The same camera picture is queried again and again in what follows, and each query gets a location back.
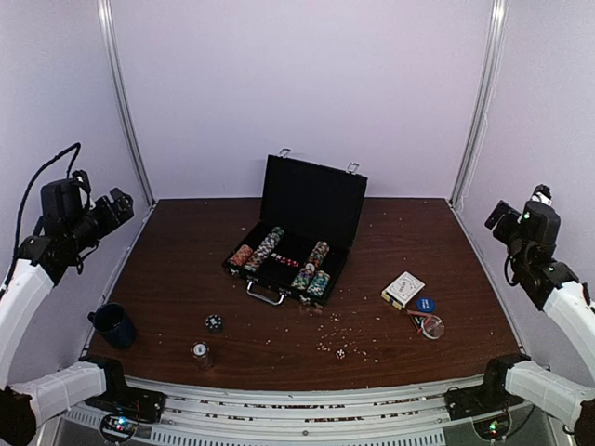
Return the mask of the black poker chip stack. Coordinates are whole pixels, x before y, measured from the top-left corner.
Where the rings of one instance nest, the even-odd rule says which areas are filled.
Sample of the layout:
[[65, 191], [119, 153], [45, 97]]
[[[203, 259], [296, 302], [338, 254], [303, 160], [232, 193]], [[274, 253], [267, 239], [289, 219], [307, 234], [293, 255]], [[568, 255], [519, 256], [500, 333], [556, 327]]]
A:
[[218, 314], [211, 314], [205, 318], [205, 327], [210, 334], [219, 334], [223, 330], [223, 320]]

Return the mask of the white playing card box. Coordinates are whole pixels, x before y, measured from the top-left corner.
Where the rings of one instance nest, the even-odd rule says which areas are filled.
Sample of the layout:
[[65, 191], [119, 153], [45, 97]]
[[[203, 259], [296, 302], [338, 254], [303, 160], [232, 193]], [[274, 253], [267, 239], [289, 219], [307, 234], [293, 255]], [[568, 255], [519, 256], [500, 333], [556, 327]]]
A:
[[419, 278], [405, 271], [381, 292], [381, 297], [392, 307], [401, 310], [425, 285]]

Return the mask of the front aluminium rail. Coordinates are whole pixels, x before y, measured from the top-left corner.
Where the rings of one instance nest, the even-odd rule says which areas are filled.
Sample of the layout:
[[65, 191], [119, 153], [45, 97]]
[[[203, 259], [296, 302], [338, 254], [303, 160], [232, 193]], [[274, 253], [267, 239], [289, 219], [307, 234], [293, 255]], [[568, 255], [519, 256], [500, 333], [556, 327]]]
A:
[[480, 432], [505, 424], [503, 445], [569, 445], [528, 403], [453, 419], [444, 394], [477, 376], [400, 387], [265, 391], [194, 387], [140, 378], [131, 385], [165, 394], [156, 424], [108, 420], [84, 404], [49, 425], [40, 445], [492, 445]]

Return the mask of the grey chip row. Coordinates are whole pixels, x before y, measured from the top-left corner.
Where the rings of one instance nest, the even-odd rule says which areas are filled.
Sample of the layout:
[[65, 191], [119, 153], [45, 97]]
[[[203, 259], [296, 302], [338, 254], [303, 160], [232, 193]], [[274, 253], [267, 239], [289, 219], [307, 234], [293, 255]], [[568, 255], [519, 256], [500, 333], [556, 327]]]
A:
[[258, 270], [267, 257], [273, 252], [283, 236], [284, 230], [281, 227], [274, 227], [258, 246], [257, 250], [245, 262], [244, 268], [248, 271]]

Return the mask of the black poker set case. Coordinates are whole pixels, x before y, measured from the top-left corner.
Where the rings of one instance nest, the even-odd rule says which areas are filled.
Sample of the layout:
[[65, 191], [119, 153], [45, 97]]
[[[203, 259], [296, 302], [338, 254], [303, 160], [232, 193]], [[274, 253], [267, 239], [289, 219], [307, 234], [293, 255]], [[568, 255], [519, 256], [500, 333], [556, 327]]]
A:
[[[287, 149], [269, 156], [258, 223], [230, 252], [222, 267], [245, 281], [248, 295], [265, 303], [279, 306], [292, 298], [305, 306], [324, 308], [349, 258], [362, 213], [367, 179], [358, 168], [357, 163], [337, 169], [292, 159]], [[274, 227], [281, 227], [284, 236], [272, 253], [298, 261], [298, 268], [282, 265], [271, 255], [256, 271], [228, 262], [243, 244], [254, 253]], [[309, 263], [309, 255], [319, 241], [327, 242], [330, 250], [315, 273], [328, 273], [330, 281], [324, 294], [315, 297], [307, 289], [292, 288], [291, 283]]]

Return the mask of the blue small blind button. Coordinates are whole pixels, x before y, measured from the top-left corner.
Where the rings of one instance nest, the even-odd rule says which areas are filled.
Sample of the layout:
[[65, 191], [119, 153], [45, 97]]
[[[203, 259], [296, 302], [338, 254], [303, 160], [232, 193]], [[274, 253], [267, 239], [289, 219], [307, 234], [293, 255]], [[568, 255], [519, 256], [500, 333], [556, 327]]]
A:
[[418, 311], [421, 311], [424, 313], [432, 313], [435, 310], [435, 303], [430, 298], [420, 297], [416, 301], [416, 308]]

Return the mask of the red dice row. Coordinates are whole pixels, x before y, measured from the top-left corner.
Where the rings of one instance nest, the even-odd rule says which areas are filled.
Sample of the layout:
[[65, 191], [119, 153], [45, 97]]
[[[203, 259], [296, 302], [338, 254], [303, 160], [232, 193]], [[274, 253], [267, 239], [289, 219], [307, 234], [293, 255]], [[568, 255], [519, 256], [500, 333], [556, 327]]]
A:
[[296, 261], [296, 260], [294, 260], [294, 259], [292, 259], [290, 257], [283, 256], [283, 255], [278, 254], [278, 253], [272, 253], [271, 254], [271, 258], [274, 261], [276, 261], [276, 262], [278, 262], [278, 263], [280, 263], [282, 265], [286, 265], [288, 267], [291, 267], [291, 268], [298, 268], [300, 266], [300, 263], [298, 261]]

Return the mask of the green blue chip row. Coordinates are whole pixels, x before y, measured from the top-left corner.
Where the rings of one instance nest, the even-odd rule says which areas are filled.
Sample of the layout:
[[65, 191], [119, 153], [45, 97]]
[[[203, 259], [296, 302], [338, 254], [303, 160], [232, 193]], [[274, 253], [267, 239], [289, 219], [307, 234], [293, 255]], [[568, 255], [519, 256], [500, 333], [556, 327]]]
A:
[[316, 269], [312, 263], [306, 264], [302, 267], [291, 283], [291, 287], [299, 291], [305, 291], [314, 276]]

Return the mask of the left aluminium frame post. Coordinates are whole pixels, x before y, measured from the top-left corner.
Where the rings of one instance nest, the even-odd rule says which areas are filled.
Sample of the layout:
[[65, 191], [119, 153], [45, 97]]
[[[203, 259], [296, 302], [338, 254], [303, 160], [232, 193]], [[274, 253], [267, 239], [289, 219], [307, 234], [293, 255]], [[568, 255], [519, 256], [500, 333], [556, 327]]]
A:
[[126, 94], [125, 79], [122, 72], [122, 64], [118, 52], [117, 37], [113, 22], [112, 2], [109, 0], [99, 0], [97, 2], [97, 6], [99, 13], [99, 26], [102, 32], [103, 42], [110, 66], [117, 110], [124, 132], [126, 146], [135, 174], [139, 181], [144, 201], [149, 207], [153, 207], [156, 204], [156, 201], [152, 192], [147, 169], [140, 152], [139, 141]]

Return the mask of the aluminium frame post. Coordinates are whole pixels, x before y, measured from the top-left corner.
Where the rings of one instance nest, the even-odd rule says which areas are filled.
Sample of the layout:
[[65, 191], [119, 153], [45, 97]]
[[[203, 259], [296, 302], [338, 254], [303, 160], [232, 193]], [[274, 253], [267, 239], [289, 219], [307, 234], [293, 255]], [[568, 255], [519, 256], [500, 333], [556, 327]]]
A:
[[464, 200], [469, 194], [470, 183], [479, 160], [484, 134], [487, 129], [487, 113], [496, 89], [508, 6], [509, 2], [505, 0], [492, 2], [480, 82], [463, 156], [450, 198], [450, 205], [456, 212], [462, 211]]
[[117, 37], [113, 22], [112, 2], [109, 0], [99, 0], [97, 2], [97, 6], [99, 13], [99, 26], [102, 32], [103, 42], [110, 66], [117, 110], [124, 132], [126, 146], [135, 174], [139, 181], [144, 201], [149, 207], [153, 207], [156, 204], [156, 201], [152, 192], [147, 169], [140, 152], [139, 141], [126, 94], [125, 79], [122, 72], [122, 64], [118, 52]]

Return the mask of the teal chip row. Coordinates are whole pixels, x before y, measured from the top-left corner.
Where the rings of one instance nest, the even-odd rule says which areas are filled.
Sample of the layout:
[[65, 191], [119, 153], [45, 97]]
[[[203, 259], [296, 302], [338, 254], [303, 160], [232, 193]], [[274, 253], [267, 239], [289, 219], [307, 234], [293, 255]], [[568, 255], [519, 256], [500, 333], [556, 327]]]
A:
[[322, 270], [318, 270], [307, 288], [307, 293], [315, 297], [321, 297], [329, 281], [330, 275]]

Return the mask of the right aluminium frame post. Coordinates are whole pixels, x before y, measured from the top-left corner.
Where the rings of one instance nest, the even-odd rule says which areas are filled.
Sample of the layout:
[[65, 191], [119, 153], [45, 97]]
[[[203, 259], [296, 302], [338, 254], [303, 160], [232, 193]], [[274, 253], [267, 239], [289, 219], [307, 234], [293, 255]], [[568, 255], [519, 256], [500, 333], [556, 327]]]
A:
[[487, 129], [487, 113], [496, 89], [508, 6], [509, 2], [505, 0], [492, 2], [480, 82], [463, 156], [450, 198], [450, 205], [456, 212], [462, 211], [464, 200], [469, 194], [470, 183], [479, 160], [484, 134]]

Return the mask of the right back chip row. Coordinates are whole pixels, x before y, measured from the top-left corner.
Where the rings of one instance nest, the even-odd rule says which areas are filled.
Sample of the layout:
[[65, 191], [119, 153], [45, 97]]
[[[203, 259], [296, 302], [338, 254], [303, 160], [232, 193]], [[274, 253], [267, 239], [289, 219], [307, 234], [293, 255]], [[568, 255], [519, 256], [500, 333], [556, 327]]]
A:
[[308, 262], [312, 263], [312, 265], [318, 269], [322, 262], [324, 261], [326, 255], [330, 250], [329, 244], [325, 241], [319, 241], [315, 244], [314, 248], [312, 249]]

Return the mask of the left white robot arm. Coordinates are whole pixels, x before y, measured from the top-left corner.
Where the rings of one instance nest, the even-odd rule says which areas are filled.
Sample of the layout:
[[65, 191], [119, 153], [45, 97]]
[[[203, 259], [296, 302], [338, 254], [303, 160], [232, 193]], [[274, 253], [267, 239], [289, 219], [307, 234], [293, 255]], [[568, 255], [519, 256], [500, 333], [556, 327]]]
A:
[[26, 383], [9, 383], [17, 347], [35, 312], [80, 253], [99, 244], [132, 218], [130, 195], [114, 188], [89, 209], [68, 214], [63, 232], [34, 235], [17, 249], [12, 278], [1, 288], [1, 440], [28, 445], [40, 426], [75, 404], [99, 397], [115, 413], [134, 402], [119, 361], [82, 358], [53, 374]]

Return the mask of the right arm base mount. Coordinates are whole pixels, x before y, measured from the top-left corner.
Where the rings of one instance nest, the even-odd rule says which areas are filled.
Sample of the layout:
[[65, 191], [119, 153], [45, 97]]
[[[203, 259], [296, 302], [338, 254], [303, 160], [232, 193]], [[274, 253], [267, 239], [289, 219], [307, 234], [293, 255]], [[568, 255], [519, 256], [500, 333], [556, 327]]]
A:
[[485, 367], [483, 381], [478, 386], [448, 389], [443, 397], [450, 418], [459, 420], [475, 417], [523, 403], [523, 398], [508, 393], [505, 381], [513, 365], [529, 360], [530, 357], [522, 353], [491, 359]]

